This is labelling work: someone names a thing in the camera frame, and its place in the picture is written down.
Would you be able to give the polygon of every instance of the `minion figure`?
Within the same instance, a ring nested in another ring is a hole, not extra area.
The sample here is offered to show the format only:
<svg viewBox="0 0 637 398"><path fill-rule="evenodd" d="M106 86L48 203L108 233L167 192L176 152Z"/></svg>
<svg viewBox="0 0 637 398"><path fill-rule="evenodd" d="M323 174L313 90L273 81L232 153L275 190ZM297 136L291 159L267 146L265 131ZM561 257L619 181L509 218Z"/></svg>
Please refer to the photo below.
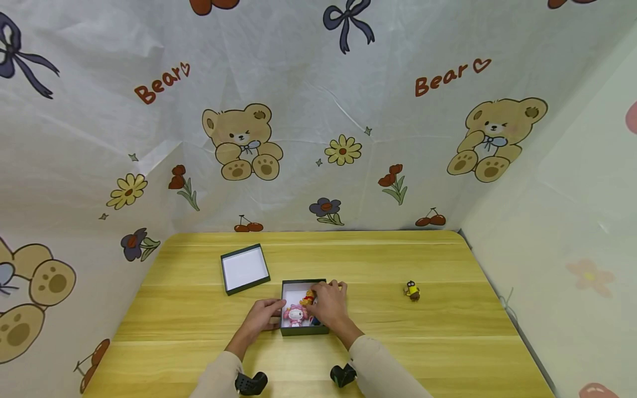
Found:
<svg viewBox="0 0 637 398"><path fill-rule="evenodd" d="M404 287L404 294L408 295L412 301L420 300L420 288L416 286L414 281L407 282L407 286Z"/></svg>

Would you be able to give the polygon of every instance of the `box lid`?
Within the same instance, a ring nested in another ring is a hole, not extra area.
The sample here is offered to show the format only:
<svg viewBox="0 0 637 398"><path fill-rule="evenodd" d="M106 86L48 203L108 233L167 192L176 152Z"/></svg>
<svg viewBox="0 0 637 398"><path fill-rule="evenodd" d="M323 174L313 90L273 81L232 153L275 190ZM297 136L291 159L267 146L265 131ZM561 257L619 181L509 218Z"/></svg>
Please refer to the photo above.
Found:
<svg viewBox="0 0 637 398"><path fill-rule="evenodd" d="M224 254L221 256L221 268L228 295L270 281L266 259L259 243Z"/></svg>

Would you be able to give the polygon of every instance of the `wooden table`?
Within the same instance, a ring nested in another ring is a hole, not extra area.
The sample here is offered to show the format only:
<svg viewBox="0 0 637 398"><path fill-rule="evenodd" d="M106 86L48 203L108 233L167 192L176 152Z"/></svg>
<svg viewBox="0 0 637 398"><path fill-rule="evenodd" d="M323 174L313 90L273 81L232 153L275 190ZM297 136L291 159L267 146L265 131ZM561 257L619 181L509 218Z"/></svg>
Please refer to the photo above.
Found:
<svg viewBox="0 0 637 398"><path fill-rule="evenodd" d="M271 282L226 296L219 257L261 243ZM464 240L450 231L178 234L167 240L84 398L186 398L257 299L281 281L346 281L354 322L435 398L553 397ZM414 280L418 303L403 295ZM329 378L344 366L333 335L264 332L248 375L263 397L362 397Z"/></svg>

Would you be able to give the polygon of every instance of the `yellow figurine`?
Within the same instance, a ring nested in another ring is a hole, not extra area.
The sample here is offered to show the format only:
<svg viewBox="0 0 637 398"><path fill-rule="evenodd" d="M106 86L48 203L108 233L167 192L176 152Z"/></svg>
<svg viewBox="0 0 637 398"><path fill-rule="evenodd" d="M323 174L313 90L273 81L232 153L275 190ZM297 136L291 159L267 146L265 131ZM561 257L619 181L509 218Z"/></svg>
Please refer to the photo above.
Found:
<svg viewBox="0 0 637 398"><path fill-rule="evenodd" d="M303 298L303 300L299 301L299 304L302 306L311 306L314 302L314 292L308 290L307 292L305 292L305 294L306 296Z"/></svg>
<svg viewBox="0 0 637 398"><path fill-rule="evenodd" d="M407 286L404 287L403 291L412 301L418 301L420 299L420 288L416 286L414 281L407 282Z"/></svg>

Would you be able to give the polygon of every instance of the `open box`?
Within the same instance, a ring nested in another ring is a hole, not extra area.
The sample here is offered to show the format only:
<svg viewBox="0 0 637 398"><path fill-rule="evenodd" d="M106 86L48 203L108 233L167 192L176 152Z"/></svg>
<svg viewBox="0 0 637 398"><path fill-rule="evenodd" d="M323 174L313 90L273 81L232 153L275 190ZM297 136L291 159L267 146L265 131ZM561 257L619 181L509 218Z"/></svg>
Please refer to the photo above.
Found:
<svg viewBox="0 0 637 398"><path fill-rule="evenodd" d="M227 295L270 281L266 259L259 243L221 256L221 269L224 272Z"/></svg>
<svg viewBox="0 0 637 398"><path fill-rule="evenodd" d="M287 303L282 310L281 316L281 334L283 336L305 336L307 334L327 334L329 329L325 325L311 325L310 319L306 316L307 312L301 308L293 308L292 306L299 306L307 296L307 291L312 285L316 285L318 282L325 282L325 279L300 279L282 281L281 298L286 300ZM288 317L285 316L287 309L290 308Z"/></svg>

